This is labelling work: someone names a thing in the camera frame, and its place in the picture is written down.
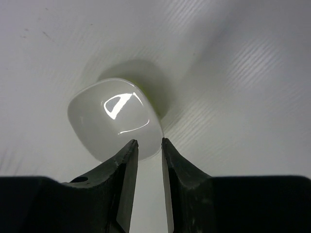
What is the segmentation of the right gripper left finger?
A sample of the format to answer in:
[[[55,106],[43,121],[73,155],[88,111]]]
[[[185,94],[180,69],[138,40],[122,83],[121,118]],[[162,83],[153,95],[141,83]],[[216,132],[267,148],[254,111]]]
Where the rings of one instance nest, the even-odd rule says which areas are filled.
[[[138,170],[138,142],[71,182],[2,177],[3,233],[127,233]]]

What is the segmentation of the white square bowl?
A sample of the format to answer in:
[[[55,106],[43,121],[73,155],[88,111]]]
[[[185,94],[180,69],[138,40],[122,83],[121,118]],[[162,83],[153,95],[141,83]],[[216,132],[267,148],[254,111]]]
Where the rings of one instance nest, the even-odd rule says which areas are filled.
[[[67,113],[79,140],[100,162],[132,139],[138,142],[140,161],[160,151],[163,130],[158,116],[130,81],[109,78],[81,90],[69,102]]]

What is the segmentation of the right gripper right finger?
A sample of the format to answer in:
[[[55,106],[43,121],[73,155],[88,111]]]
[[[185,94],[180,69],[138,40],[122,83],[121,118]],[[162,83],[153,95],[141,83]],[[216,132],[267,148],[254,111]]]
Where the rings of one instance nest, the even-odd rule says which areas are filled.
[[[162,140],[171,233],[308,233],[311,181],[303,176],[212,177]]]

